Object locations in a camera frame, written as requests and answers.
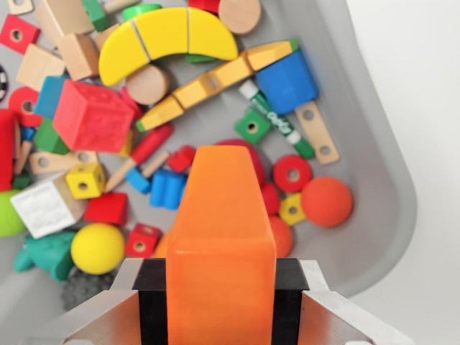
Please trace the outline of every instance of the wooden block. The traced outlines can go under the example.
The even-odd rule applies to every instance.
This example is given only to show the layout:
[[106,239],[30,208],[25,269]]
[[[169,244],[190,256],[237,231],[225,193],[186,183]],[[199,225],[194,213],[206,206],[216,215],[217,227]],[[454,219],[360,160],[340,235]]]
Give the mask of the wooden block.
[[140,68],[126,78],[126,90],[137,103],[145,106],[157,103],[165,97],[170,79],[165,71],[154,65]]
[[11,14],[24,14],[34,10],[32,0],[23,0],[22,3],[17,0],[8,0],[8,6]]
[[64,71],[65,64],[60,58],[36,45],[29,45],[16,80],[40,92],[46,77],[62,75]]
[[35,175],[53,171],[70,170],[83,162],[98,162],[94,151],[74,151],[66,155],[56,155],[49,152],[36,152],[29,156],[29,164]]
[[315,149],[316,159],[329,164],[340,159],[339,151],[329,134],[315,101],[308,102],[295,110],[295,114]]
[[69,34],[85,34],[94,26],[81,0],[42,0],[34,13],[43,34],[54,45]]
[[96,45],[99,49],[99,51],[102,50],[102,46],[104,43],[107,41],[109,36],[120,27],[120,24],[115,24],[109,27],[108,29],[104,30],[103,32],[98,32],[95,38]]
[[218,17],[234,34],[245,35],[257,25],[262,14],[259,0],[221,0]]
[[84,34],[68,34],[57,44],[73,81],[99,74],[99,53],[93,40]]

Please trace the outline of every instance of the small red cube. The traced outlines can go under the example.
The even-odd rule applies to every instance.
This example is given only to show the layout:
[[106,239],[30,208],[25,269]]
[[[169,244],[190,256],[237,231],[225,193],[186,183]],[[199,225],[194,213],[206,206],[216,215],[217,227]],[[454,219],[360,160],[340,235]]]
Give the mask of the small red cube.
[[152,257],[161,236],[162,233],[158,228],[136,224],[126,243],[126,255],[128,257]]
[[126,193],[107,193],[89,201],[84,219],[123,226],[127,222]]

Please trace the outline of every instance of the yellow ball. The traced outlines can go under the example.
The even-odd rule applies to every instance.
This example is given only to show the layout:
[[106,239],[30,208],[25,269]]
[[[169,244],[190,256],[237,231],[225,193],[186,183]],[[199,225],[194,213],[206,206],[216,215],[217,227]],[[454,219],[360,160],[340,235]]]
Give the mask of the yellow ball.
[[113,225],[90,224],[77,232],[70,252],[80,270],[91,275],[103,275],[123,260],[124,237]]

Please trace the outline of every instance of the green marker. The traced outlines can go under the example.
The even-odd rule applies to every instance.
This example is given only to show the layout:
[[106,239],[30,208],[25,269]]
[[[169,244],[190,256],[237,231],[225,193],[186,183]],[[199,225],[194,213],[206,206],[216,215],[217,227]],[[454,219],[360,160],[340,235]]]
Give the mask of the green marker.
[[239,92],[247,98],[253,107],[266,118],[279,133],[281,133],[287,142],[291,144],[300,156],[309,160],[315,157],[315,150],[311,145],[300,135],[294,128],[293,124],[289,122],[284,116],[276,114],[268,104],[267,99],[261,90],[257,87],[252,80],[245,82],[240,88]]

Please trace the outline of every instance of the white background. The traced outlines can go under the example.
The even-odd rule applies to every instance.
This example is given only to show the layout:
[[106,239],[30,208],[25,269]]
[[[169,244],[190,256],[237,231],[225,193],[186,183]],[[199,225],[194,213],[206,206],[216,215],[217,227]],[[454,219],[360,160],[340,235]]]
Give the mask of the white background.
[[418,195],[397,267],[352,300],[416,344],[460,344],[460,1],[347,0]]

